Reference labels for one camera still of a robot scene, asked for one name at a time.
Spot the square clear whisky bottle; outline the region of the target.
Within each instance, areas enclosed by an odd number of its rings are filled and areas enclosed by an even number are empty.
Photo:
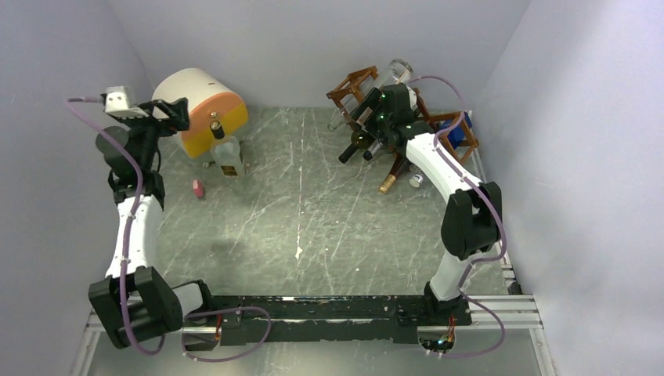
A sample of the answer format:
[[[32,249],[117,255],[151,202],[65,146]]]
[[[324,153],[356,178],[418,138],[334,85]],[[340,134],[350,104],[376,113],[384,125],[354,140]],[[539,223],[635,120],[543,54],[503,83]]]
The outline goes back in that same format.
[[[220,120],[210,124],[214,142],[210,149],[214,163],[220,167],[221,173],[227,178],[242,178],[246,174],[246,165],[240,141],[225,131]]]

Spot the round clear glass bottle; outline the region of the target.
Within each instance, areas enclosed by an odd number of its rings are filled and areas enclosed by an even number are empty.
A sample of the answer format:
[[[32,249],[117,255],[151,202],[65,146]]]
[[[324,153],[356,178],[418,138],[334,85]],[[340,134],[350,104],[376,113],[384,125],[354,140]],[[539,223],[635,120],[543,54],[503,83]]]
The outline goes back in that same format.
[[[373,82],[375,88],[407,82],[412,78],[413,68],[402,59],[391,60]]]

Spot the blue glass bottle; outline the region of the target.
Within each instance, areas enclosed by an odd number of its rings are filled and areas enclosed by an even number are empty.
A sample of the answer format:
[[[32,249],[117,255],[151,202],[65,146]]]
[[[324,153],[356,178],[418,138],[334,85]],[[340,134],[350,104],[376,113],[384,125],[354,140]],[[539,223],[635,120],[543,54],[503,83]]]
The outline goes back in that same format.
[[[439,129],[441,128],[449,128],[453,124],[454,120],[445,120],[441,123],[439,123],[438,127]],[[464,113],[464,121],[462,124],[458,125],[454,130],[451,131],[450,134],[448,134],[448,140],[454,150],[456,150],[462,141],[466,139],[465,133],[464,133],[464,124],[471,129],[472,128],[472,122],[471,118],[468,112]]]

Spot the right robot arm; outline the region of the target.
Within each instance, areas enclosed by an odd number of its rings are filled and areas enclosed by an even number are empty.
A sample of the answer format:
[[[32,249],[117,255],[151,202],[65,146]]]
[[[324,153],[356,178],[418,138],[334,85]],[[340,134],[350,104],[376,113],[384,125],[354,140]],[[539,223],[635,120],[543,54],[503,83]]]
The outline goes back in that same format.
[[[433,183],[446,203],[440,236],[443,256],[424,289],[422,312],[442,324],[466,298],[462,287],[472,267],[489,262],[491,248],[506,251],[502,192],[484,183],[442,146],[435,130],[415,110],[417,94],[403,83],[372,88],[352,112],[352,119],[382,146],[399,152]]]

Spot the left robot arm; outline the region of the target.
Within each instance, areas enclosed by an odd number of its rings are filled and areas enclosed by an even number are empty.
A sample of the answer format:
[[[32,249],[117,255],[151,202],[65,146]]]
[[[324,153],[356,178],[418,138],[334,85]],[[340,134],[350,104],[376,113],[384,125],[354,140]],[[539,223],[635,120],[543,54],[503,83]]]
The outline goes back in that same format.
[[[88,287],[88,299],[111,343],[125,349],[182,328],[212,322],[217,304],[201,280],[170,287],[153,262],[164,212],[159,140],[189,129],[188,100],[153,99],[133,107],[136,116],[107,113],[117,126],[96,136],[110,168],[107,178],[119,227],[105,277]]]

